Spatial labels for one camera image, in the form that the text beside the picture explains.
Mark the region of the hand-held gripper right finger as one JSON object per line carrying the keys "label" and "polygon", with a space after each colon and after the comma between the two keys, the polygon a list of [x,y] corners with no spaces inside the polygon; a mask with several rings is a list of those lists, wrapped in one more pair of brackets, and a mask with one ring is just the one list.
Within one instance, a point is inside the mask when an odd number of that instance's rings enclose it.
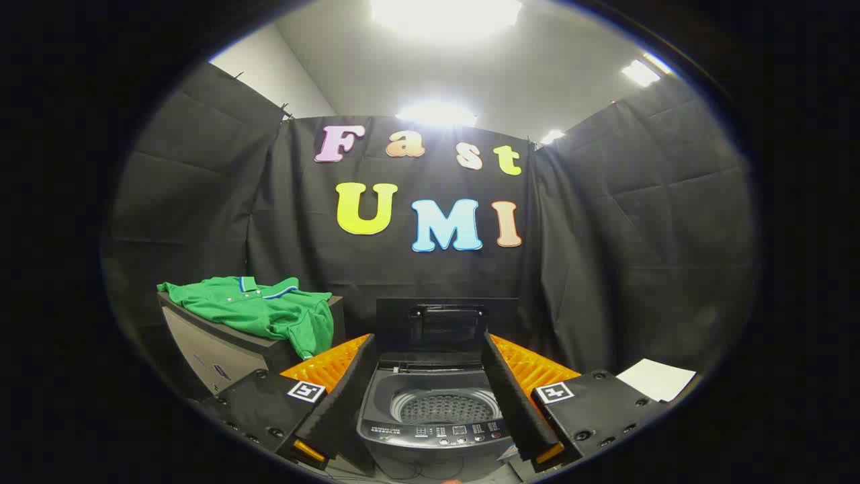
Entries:
{"label": "hand-held gripper right finger", "polygon": [[535,472],[612,450],[669,410],[606,370],[578,373],[491,333],[483,334],[482,367],[520,458]]}

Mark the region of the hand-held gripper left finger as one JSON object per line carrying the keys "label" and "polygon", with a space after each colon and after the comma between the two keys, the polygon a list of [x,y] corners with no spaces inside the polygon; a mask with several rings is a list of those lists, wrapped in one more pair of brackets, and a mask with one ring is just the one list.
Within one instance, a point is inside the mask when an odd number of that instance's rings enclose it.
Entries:
{"label": "hand-held gripper left finger", "polygon": [[324,471],[340,458],[373,471],[357,421],[377,363],[376,338],[366,334],[282,372],[254,370],[204,399],[202,413],[289,462]]}

